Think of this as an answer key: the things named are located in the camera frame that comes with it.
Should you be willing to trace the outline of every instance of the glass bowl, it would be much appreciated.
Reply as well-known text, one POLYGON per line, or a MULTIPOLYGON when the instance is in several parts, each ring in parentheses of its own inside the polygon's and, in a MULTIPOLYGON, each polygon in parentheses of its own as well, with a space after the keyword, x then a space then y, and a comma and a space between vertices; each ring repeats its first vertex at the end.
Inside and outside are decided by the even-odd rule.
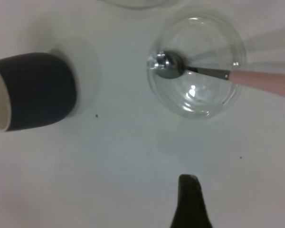
POLYGON ((164 79, 154 71, 159 51, 182 53, 191 66, 235 70, 246 65, 244 43, 231 24, 216 14, 195 12, 165 26, 147 62, 152 91, 169 110, 187 118, 211 117, 233 103, 241 87, 197 73, 164 79))
POLYGON ((111 3, 113 5, 133 9, 133 10, 142 10, 142 9, 148 9, 155 6, 159 6, 165 2, 168 2, 170 0, 102 0, 108 3, 111 3))

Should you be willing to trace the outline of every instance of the cup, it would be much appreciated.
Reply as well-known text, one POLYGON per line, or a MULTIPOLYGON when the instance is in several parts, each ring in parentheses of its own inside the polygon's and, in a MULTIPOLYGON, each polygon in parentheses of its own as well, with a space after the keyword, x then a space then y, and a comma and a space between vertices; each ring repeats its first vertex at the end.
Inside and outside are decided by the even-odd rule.
POLYGON ((48 53, 0 60, 0 130, 24 130, 64 119, 76 103, 66 63, 48 53))

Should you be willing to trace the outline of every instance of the metal spoon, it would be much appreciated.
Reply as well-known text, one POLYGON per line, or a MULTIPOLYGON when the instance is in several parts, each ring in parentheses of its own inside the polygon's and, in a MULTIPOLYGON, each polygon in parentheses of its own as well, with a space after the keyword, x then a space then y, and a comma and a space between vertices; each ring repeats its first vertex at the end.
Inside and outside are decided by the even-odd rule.
POLYGON ((285 96, 285 75, 187 66, 185 58, 175 51, 159 52, 156 55, 154 70, 159 77, 165 79, 175 79, 186 71, 191 71, 285 96))

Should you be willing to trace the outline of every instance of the dark object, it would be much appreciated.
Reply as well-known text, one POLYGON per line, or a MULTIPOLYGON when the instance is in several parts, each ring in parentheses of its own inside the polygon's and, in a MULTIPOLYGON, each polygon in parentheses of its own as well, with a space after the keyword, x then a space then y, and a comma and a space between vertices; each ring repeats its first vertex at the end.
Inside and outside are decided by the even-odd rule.
POLYGON ((195 176, 180 176, 178 206, 171 228, 212 228, 200 182, 195 176))
POLYGON ((71 70, 60 58, 47 53, 1 59, 0 87, 3 131, 56 123, 70 113, 76 102, 71 70))

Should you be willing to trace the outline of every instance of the white table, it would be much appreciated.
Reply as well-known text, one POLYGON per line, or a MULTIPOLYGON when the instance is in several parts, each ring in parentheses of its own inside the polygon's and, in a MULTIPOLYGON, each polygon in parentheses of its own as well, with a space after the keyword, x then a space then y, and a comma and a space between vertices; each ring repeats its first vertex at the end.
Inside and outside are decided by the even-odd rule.
MULTIPOLYGON (((219 2, 259 37, 250 61, 285 71, 285 0, 219 2)), ((200 179, 215 228, 285 228, 285 98, 246 89, 192 121, 149 89, 148 52, 181 7, 0 0, 0 58, 55 48, 82 94, 72 117, 0 133, 0 228, 168 228, 183 173, 200 179)))

